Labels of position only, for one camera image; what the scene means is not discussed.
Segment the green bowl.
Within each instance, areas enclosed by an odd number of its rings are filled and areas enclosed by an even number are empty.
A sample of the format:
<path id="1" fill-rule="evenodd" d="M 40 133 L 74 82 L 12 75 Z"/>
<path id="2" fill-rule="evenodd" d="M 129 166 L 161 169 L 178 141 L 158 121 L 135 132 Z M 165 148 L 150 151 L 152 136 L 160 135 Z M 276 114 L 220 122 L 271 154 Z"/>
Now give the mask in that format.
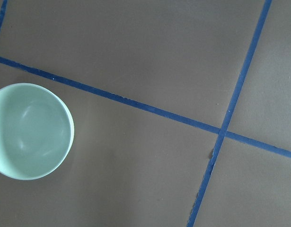
<path id="1" fill-rule="evenodd" d="M 35 180 L 65 160 L 74 140 L 73 117 L 50 90 L 31 83 L 0 89 L 0 173 Z"/>

